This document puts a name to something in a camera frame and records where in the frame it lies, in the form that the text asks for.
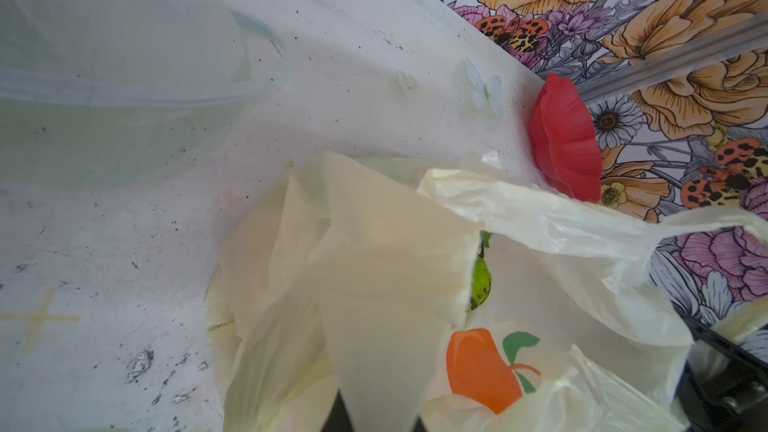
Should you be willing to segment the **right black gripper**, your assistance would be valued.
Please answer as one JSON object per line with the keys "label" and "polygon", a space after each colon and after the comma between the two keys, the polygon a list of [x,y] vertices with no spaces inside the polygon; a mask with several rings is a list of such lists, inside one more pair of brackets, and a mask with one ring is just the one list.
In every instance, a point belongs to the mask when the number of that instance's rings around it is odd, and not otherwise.
{"label": "right black gripper", "polygon": [[715,332],[676,305],[677,314],[703,351],[719,362],[713,372],[689,358],[677,399],[690,431],[765,431],[767,364],[744,347]]}

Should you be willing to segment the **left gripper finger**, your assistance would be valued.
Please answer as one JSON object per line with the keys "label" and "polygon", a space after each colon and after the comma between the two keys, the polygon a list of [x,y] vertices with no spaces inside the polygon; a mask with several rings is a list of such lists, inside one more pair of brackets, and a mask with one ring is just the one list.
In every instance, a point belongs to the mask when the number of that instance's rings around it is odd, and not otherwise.
{"label": "left gripper finger", "polygon": [[341,392],[338,392],[321,432],[354,432]]}

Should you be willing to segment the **cream printed plastic bag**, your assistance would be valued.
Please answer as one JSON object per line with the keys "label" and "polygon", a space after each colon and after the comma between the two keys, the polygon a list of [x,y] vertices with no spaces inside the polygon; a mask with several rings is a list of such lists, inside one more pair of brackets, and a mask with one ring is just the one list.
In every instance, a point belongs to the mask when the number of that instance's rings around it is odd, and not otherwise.
{"label": "cream printed plastic bag", "polygon": [[[205,298],[227,431],[681,431],[694,340],[660,243],[741,209],[659,223],[505,181],[336,153],[289,170],[225,239]],[[486,302],[469,310],[480,232]]]}

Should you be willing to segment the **red flower-shaped plate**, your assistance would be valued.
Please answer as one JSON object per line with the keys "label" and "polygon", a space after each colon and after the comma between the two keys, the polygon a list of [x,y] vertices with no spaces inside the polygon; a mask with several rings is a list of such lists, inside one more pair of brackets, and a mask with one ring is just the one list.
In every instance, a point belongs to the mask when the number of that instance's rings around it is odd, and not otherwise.
{"label": "red flower-shaped plate", "polygon": [[528,134],[536,166],[550,186],[576,200],[600,200],[600,149],[590,112],[571,80],[547,77]]}

